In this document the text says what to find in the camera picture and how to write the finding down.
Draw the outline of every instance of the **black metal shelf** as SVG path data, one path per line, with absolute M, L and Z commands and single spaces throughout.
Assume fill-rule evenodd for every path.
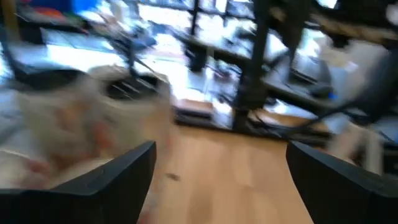
M 141 1 L 138 1 L 137 3 L 145 5 L 145 6 L 159 7 L 159 8 L 163 8 L 163 9 L 187 11 L 189 13 L 193 13 L 193 11 L 194 11 L 193 6 L 190 7 L 190 6 L 187 6 L 184 4 L 178 4 L 178 3 L 157 3 L 157 2 L 141 2 Z M 237 15 L 237 14 L 233 14 L 231 12 L 220 12 L 217 9 L 203 9 L 202 7 L 199 7 L 198 12 L 206 14 L 206 15 L 211 15 L 211 16 L 222 16 L 222 17 L 226 17 L 226 18 L 247 19 L 250 21 L 254 21 L 254 17 L 251 17 L 251 16 Z

